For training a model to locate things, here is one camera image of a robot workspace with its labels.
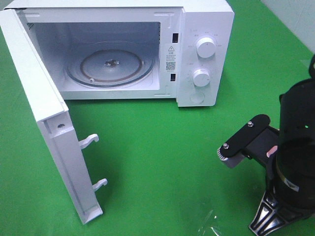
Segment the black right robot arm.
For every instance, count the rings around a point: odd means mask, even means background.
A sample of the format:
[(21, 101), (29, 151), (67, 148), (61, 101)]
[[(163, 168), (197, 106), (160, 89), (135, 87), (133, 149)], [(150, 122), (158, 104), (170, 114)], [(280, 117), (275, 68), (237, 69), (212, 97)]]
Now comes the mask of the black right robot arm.
[(280, 129), (269, 143), (258, 139), (254, 157), (266, 169), (266, 190), (250, 230), (270, 233), (315, 213), (315, 60), (310, 78), (280, 95)]

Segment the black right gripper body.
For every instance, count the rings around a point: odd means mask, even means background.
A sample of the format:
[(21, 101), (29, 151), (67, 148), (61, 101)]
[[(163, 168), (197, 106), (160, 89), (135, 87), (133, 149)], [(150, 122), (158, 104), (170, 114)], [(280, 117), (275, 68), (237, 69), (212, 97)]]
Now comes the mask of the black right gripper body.
[(315, 214), (315, 158), (270, 157), (264, 200), (281, 219), (307, 219)]

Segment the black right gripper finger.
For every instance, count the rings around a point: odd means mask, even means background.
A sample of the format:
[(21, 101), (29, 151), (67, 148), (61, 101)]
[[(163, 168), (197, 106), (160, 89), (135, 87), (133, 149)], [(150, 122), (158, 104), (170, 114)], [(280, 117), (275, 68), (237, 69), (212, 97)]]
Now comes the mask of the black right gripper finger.
[(271, 190), (266, 190), (249, 229), (256, 236), (267, 236), (296, 221), (310, 217), (310, 211), (279, 201)]

